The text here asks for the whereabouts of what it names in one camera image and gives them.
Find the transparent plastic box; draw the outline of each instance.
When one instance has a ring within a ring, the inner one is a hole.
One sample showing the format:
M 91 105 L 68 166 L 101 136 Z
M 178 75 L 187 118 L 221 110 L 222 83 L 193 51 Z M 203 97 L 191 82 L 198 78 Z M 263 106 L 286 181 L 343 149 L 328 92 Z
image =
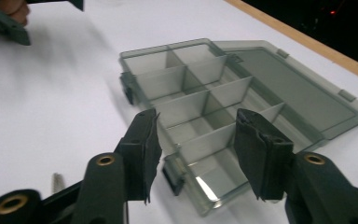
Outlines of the transparent plastic box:
M 160 113 L 164 173 L 202 216 L 249 188 L 233 149 L 237 109 L 313 150 L 358 125 L 358 100 L 266 41 L 192 40 L 123 52 L 130 102 Z

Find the human hand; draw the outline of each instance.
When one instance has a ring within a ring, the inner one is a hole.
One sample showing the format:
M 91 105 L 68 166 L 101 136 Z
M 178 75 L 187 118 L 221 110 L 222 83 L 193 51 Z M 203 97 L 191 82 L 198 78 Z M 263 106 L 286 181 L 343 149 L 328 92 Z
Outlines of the human hand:
M 0 0 L 0 10 L 24 26 L 28 23 L 27 15 L 30 9 L 25 0 Z

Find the brass ring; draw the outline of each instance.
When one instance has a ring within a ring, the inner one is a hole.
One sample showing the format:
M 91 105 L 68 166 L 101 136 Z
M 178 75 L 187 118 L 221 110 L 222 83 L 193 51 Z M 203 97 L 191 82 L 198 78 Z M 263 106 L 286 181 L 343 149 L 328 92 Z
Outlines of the brass ring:
M 100 166 L 109 165 L 115 162 L 115 158 L 113 156 L 103 156 L 97 160 L 97 164 Z
M 0 215 L 10 214 L 22 208 L 28 202 L 28 197 L 23 194 L 16 194 L 4 199 L 0 203 Z
M 322 157 L 318 156 L 318 155 L 314 155 L 314 154 L 307 154 L 305 155 L 305 160 L 307 162 L 313 163 L 315 165 L 323 165 L 325 164 L 325 161 Z

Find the dark background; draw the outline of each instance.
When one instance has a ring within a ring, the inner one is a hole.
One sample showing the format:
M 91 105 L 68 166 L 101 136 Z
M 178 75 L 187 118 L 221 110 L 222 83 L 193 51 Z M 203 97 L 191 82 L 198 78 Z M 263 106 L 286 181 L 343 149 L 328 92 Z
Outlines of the dark background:
M 358 61 L 358 0 L 242 0 Z

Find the white surface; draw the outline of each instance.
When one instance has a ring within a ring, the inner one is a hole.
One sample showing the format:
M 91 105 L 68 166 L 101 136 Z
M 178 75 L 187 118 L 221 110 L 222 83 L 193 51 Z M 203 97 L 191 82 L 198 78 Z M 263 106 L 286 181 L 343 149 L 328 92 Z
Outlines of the white surface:
M 32 5 L 31 47 L 0 36 L 0 195 L 30 188 L 45 198 L 53 173 L 71 185 L 92 156 L 114 150 L 137 111 L 118 81 L 123 51 L 204 37 L 265 39 L 358 97 L 357 76 L 220 0 L 89 0 L 85 9 Z M 317 152 L 358 187 L 358 127 Z M 161 173 L 151 200 L 130 203 L 131 223 L 287 223 L 283 202 L 258 202 L 251 191 L 199 217 Z

